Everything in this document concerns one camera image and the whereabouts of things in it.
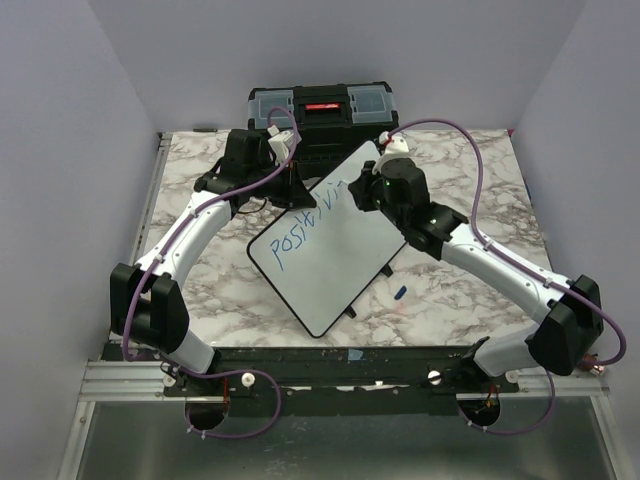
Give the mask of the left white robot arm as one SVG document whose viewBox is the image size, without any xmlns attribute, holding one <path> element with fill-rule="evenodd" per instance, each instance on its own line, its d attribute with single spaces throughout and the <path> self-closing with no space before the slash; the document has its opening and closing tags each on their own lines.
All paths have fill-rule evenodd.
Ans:
<svg viewBox="0 0 640 480">
<path fill-rule="evenodd" d="M 252 198 L 279 208 L 315 207 L 293 166 L 299 141 L 296 129 L 232 130 L 222 157 L 195 180 L 187 206 L 162 239 L 134 264 L 113 269 L 111 330 L 122 339 L 125 360 L 133 360 L 129 344 L 137 342 L 188 370 L 197 393 L 220 387 L 215 350 L 191 330 L 181 288 L 213 237 Z"/>
</svg>

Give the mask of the white whiteboard black frame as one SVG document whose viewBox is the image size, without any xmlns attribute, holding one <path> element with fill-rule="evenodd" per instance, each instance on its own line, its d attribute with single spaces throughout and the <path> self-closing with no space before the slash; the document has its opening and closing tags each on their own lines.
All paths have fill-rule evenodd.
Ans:
<svg viewBox="0 0 640 480">
<path fill-rule="evenodd" d="M 248 244 L 249 259 L 313 338 L 351 309 L 405 245 L 381 213 L 360 211 L 348 190 L 378 157 L 375 144 L 364 142 L 310 188 L 315 207 L 285 211 Z"/>
</svg>

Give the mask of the blue marker cap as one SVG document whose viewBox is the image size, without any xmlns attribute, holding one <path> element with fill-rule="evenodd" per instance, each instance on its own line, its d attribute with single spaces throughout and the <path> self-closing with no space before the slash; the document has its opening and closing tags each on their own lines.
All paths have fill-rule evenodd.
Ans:
<svg viewBox="0 0 640 480">
<path fill-rule="evenodd" d="M 401 298 L 406 294 L 406 291 L 407 291 L 407 287 L 406 287 L 406 286 L 402 286 L 402 287 L 401 287 L 401 288 L 396 292 L 396 294 L 394 295 L 394 299 L 395 299 L 395 300 L 400 300 L 400 299 L 401 299 Z"/>
</svg>

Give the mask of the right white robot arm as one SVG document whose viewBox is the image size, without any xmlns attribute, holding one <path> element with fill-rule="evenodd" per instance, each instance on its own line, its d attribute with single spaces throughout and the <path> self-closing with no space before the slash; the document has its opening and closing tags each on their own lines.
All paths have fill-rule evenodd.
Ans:
<svg viewBox="0 0 640 480">
<path fill-rule="evenodd" d="M 570 375 L 604 330 L 598 284 L 586 275 L 571 280 L 547 271 L 475 234 L 463 214 L 431 200 L 426 176 L 411 159 L 392 159 L 379 172 L 374 167 L 365 162 L 348 186 L 359 210 L 380 212 L 412 248 L 474 275 L 534 322 L 478 340 L 454 369 L 462 384 L 480 392 L 523 368 Z"/>
</svg>

